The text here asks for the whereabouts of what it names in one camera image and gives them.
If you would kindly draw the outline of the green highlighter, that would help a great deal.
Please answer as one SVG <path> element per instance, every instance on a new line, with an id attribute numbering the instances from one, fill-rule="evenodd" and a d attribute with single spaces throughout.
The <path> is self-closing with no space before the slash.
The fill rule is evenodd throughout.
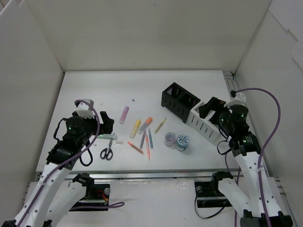
<path id="1" fill-rule="evenodd" d="M 118 136 L 113 134 L 101 134 L 97 136 L 98 139 L 102 139 L 102 140 L 117 140 Z"/>

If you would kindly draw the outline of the purple pink highlighter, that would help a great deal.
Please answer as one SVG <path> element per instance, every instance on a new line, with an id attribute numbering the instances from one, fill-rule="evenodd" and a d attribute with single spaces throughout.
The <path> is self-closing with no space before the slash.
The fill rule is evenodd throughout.
<path id="1" fill-rule="evenodd" d="M 129 107 L 128 107 L 128 106 L 125 106 L 125 107 L 124 107 L 124 110 L 123 110 L 123 112 L 122 112 L 122 115 L 121 115 L 121 117 L 120 117 L 120 120 L 119 120 L 119 123 L 120 123 L 120 124 L 124 124 L 128 112 L 129 112 Z"/>

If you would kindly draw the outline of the yellow highlighter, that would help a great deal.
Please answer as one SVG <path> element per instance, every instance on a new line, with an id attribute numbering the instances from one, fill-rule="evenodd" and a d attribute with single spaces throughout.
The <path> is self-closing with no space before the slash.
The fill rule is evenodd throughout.
<path id="1" fill-rule="evenodd" d="M 140 127 L 140 124 L 141 124 L 141 120 L 140 119 L 136 120 L 136 122 L 135 122 L 135 124 L 134 124 L 134 126 L 132 128 L 131 134 L 130 134 L 130 138 L 131 139 L 135 138 L 135 136 L 137 134 L 137 131 L 138 131 L 139 127 Z"/>

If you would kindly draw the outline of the orange red pen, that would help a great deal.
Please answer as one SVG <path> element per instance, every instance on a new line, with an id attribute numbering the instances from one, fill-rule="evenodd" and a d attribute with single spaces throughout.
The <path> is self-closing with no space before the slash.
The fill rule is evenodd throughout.
<path id="1" fill-rule="evenodd" d="M 128 144 L 133 148 L 133 149 L 135 149 L 136 151 L 138 151 L 140 154 L 144 154 L 144 152 L 141 150 L 141 149 L 139 149 L 138 147 L 136 147 L 134 144 L 132 144 L 131 142 L 128 142 Z"/>

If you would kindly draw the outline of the purple blue pen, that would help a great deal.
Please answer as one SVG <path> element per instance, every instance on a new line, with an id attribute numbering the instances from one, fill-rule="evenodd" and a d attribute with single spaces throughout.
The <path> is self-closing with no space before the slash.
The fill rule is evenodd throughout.
<path id="1" fill-rule="evenodd" d="M 140 149 L 143 148 L 143 144 L 144 144 L 144 140 L 145 140 L 145 135 L 146 135 L 146 131 L 143 132 L 141 143 L 140 143 Z"/>

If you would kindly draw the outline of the long orange pen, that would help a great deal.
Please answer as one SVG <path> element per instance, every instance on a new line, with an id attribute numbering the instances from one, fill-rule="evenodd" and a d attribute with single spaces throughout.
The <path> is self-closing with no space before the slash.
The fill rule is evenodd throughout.
<path id="1" fill-rule="evenodd" d="M 147 157 L 148 160 L 150 161 L 151 157 L 150 157 L 150 146 L 149 146 L 149 139 L 148 139 L 148 135 L 145 135 L 145 139 L 146 139 L 146 148 L 147 148 Z"/>

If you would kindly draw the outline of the orange cap highlighter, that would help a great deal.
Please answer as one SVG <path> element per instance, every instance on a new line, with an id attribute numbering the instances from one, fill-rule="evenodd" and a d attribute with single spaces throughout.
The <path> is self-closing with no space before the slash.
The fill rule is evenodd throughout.
<path id="1" fill-rule="evenodd" d="M 142 126 L 138 129 L 137 133 L 138 134 L 142 134 L 147 127 L 152 123 L 153 119 L 151 117 L 149 117 L 143 124 Z"/>

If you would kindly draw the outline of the thin yellow pen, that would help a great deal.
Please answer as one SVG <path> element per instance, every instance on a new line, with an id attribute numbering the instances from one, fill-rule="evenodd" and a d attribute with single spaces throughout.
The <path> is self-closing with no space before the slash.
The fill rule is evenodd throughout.
<path id="1" fill-rule="evenodd" d="M 155 134 L 158 133 L 158 131 L 160 130 L 160 128 L 163 126 L 163 124 L 166 122 L 167 118 L 164 118 L 161 123 L 158 125 L 158 127 L 156 128 L 156 130 L 154 131 Z"/>

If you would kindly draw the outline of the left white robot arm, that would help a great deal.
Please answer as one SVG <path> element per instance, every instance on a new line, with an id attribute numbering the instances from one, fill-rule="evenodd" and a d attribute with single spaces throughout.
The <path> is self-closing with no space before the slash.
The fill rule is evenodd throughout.
<path id="1" fill-rule="evenodd" d="M 76 175 L 67 193 L 55 196 L 65 178 L 84 151 L 87 151 L 102 134 L 113 131 L 114 120 L 106 112 L 99 114 L 75 111 L 65 119 L 66 133 L 49 152 L 43 173 L 29 200 L 13 220 L 4 227 L 55 227 L 82 198 L 90 198 L 95 192 L 94 180 L 87 173 Z"/>

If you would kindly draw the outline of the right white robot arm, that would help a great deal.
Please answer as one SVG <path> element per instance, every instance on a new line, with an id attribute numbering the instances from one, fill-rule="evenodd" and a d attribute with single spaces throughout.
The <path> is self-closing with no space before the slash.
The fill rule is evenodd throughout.
<path id="1" fill-rule="evenodd" d="M 245 194 L 228 172 L 213 175 L 213 180 L 209 183 L 210 191 L 227 198 L 239 214 L 242 227 L 293 226 L 291 216 L 282 212 L 268 183 L 260 161 L 260 144 L 246 121 L 249 110 L 244 106 L 244 101 L 234 98 L 226 103 L 212 97 L 198 109 L 202 119 L 210 111 L 214 112 L 210 122 L 226 135 L 229 150 L 240 166 L 249 193 Z"/>

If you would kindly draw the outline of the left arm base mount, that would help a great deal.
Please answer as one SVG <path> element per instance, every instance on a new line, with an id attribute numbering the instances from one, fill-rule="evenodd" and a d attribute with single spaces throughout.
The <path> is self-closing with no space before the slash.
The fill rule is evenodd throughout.
<path id="1" fill-rule="evenodd" d="M 110 189 L 108 183 L 95 183 L 95 179 L 87 173 L 77 174 L 72 182 L 80 183 L 85 187 L 86 192 L 70 211 L 108 211 L 109 195 L 105 194 L 105 189 Z"/>

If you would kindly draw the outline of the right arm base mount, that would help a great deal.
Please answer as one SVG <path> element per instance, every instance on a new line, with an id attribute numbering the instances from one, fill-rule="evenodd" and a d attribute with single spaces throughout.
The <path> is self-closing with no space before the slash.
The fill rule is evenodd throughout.
<path id="1" fill-rule="evenodd" d="M 218 189 L 219 181 L 223 179 L 233 179 L 228 171 L 219 171 L 212 174 L 211 181 L 195 182 L 195 200 L 194 208 L 196 214 L 201 219 L 210 219 L 219 215 L 225 208 L 231 207 L 230 201 Z M 220 208 L 216 213 L 208 217 L 202 217 L 198 214 L 197 208 Z"/>

